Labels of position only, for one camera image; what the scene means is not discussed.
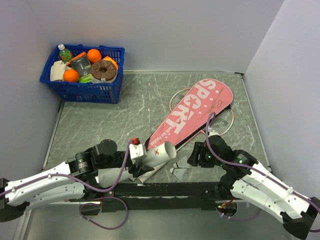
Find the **white shuttlecock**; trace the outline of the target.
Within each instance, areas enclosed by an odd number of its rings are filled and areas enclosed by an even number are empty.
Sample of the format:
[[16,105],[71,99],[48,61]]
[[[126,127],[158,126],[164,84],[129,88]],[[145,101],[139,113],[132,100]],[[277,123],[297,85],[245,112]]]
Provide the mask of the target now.
[[184,182],[186,180],[188,170],[186,168],[171,168],[169,172],[179,181]]
[[191,165],[188,163],[188,158],[186,156],[173,164],[174,169],[189,169],[190,167]]

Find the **white shuttlecock tube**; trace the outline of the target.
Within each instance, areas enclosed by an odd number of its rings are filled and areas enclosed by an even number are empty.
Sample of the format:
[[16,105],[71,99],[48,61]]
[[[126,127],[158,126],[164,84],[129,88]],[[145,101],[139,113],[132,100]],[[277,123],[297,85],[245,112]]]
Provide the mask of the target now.
[[[175,146],[171,142],[166,141],[151,150],[146,150],[146,157],[138,160],[131,160],[130,150],[128,147],[128,156],[126,162],[132,163],[133,167],[142,167],[144,169],[146,169],[147,167],[155,168],[156,166],[174,159],[176,155],[177,152]],[[100,169],[95,179],[97,180],[97,183],[100,185],[100,187],[108,188],[115,182],[119,183],[129,178],[133,178],[133,175],[129,173],[129,167],[127,166],[122,171],[119,180],[117,180],[120,169],[121,168]]]

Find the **blue plastic basket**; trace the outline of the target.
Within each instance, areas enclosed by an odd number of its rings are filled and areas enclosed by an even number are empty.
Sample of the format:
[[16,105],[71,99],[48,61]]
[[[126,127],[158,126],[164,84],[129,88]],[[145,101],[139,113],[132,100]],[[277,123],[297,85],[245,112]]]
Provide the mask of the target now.
[[48,57],[39,81],[46,84],[62,100],[66,102],[85,102],[117,104],[119,102],[120,91],[124,79],[125,48],[122,46],[86,46],[82,44],[67,44],[65,46],[73,55],[88,52],[91,49],[100,51],[103,57],[111,57],[118,64],[118,73],[112,83],[78,83],[65,81],[51,81],[50,71],[54,62],[60,60],[59,48],[56,46]]

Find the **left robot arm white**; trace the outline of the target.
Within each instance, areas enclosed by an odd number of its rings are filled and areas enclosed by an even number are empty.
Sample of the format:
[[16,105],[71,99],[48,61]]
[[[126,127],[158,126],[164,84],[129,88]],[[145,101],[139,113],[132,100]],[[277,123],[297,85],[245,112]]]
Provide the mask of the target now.
[[93,201],[131,177],[154,170],[157,150],[135,138],[125,151],[105,139],[49,170],[20,180],[0,180],[0,220],[9,222],[41,205],[69,200]]

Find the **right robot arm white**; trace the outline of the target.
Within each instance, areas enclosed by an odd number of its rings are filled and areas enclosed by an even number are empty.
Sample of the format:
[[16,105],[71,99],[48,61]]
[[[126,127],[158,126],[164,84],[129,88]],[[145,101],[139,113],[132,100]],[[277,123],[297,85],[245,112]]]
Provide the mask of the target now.
[[320,200],[286,185],[244,150],[233,150],[218,135],[195,142],[187,162],[202,168],[225,170],[218,193],[223,199],[245,200],[274,216],[292,236],[305,240],[320,213]]

